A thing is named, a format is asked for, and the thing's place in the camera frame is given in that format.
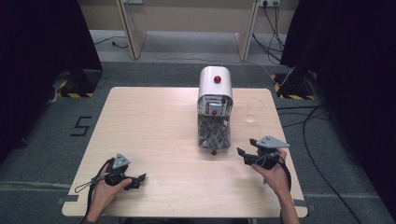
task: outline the wall socket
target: wall socket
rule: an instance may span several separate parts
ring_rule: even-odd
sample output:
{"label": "wall socket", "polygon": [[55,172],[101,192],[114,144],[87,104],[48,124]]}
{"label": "wall socket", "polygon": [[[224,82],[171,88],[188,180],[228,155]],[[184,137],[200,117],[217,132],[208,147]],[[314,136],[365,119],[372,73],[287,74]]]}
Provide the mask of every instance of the wall socket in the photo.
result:
{"label": "wall socket", "polygon": [[[280,0],[265,0],[267,1],[267,7],[276,7],[276,3],[279,6]],[[264,0],[259,1],[259,7],[264,7]]]}

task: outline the yellow and black hazard tape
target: yellow and black hazard tape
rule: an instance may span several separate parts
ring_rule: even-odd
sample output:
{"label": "yellow and black hazard tape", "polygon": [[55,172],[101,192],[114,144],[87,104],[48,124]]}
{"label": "yellow and black hazard tape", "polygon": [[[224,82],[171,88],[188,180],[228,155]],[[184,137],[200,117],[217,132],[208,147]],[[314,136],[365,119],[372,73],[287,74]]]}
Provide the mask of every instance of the yellow and black hazard tape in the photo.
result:
{"label": "yellow and black hazard tape", "polygon": [[82,97],[92,97],[93,92],[64,92],[63,88],[65,87],[67,80],[63,81],[61,87],[59,88],[57,97],[68,97],[68,98],[82,98]]}
{"label": "yellow and black hazard tape", "polygon": [[282,88],[279,86],[279,83],[276,82],[276,75],[271,75],[271,78],[275,82],[275,92],[277,97],[281,99],[292,99],[292,100],[315,100],[315,97],[309,93],[310,90],[306,90],[306,94],[296,93],[296,92],[288,92],[287,88]]}
{"label": "yellow and black hazard tape", "polygon": [[92,97],[93,93],[81,93],[81,92],[58,92],[58,97],[69,97],[69,98],[82,98]]}

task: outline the red light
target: red light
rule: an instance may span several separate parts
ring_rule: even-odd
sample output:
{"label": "red light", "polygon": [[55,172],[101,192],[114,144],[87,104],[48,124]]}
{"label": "red light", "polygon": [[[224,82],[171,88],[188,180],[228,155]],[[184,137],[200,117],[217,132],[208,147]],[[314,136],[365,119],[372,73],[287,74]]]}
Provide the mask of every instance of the red light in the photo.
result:
{"label": "red light", "polygon": [[221,77],[215,76],[215,83],[220,83],[221,82]]}

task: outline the wrist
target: wrist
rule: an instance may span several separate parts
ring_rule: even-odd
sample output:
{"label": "wrist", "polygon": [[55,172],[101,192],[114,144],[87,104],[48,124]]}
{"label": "wrist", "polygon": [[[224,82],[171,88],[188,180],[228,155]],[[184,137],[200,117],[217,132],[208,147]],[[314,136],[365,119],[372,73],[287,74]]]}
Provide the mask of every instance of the wrist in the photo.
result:
{"label": "wrist", "polygon": [[102,214],[101,210],[97,210],[91,207],[85,219],[90,222],[96,222],[101,216],[101,214]]}
{"label": "wrist", "polygon": [[293,203],[293,199],[291,198],[291,194],[288,190],[280,191],[276,193],[277,198],[280,203]]}

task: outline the black curtain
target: black curtain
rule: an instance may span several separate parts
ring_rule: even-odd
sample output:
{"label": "black curtain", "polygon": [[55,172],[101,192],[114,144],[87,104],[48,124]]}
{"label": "black curtain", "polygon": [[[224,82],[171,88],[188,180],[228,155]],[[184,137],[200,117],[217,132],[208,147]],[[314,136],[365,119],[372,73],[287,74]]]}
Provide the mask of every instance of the black curtain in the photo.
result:
{"label": "black curtain", "polygon": [[301,0],[281,63],[317,72],[351,155],[396,220],[395,12],[393,0]]}
{"label": "black curtain", "polygon": [[0,0],[0,162],[25,137],[63,71],[102,70],[77,0]]}

